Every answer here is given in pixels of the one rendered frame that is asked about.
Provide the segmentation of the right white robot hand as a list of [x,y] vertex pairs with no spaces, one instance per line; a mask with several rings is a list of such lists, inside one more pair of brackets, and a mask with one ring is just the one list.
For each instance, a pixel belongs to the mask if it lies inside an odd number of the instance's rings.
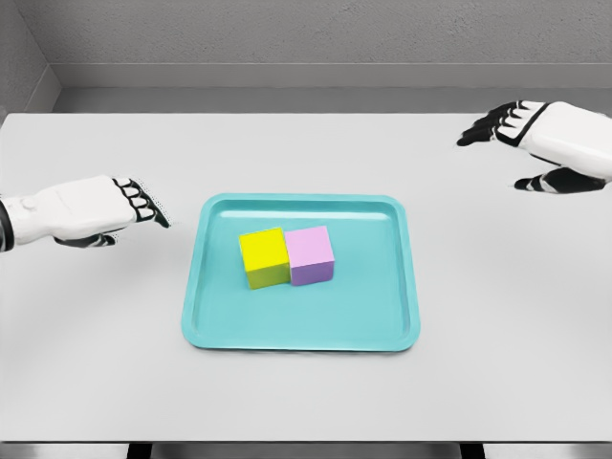
[[517,190],[577,194],[612,184],[612,118],[564,101],[517,100],[495,107],[456,144],[478,142],[501,142],[555,166],[517,180]]

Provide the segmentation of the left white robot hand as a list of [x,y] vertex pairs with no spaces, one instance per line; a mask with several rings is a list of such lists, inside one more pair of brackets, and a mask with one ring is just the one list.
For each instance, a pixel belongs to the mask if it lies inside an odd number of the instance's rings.
[[143,222],[170,227],[164,208],[141,183],[106,175],[45,188],[35,195],[49,235],[62,246],[113,246],[116,232]]

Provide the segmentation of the yellow cube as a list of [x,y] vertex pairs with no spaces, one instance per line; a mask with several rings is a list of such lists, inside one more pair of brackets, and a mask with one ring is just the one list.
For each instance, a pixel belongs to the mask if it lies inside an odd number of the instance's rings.
[[242,234],[239,245],[252,290],[291,281],[290,259],[281,228]]

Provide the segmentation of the pink cube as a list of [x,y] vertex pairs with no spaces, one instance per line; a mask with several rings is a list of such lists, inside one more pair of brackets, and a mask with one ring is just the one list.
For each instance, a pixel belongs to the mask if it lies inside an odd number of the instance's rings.
[[286,231],[284,238],[293,286],[310,285],[333,278],[335,257],[325,226]]

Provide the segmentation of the teal rectangular tray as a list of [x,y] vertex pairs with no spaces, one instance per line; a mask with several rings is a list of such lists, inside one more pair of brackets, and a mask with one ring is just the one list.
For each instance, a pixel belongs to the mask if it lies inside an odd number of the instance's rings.
[[[332,279],[253,290],[239,238],[328,229]],[[200,213],[182,332],[206,349],[401,352],[421,321],[403,205],[384,195],[222,193]]]

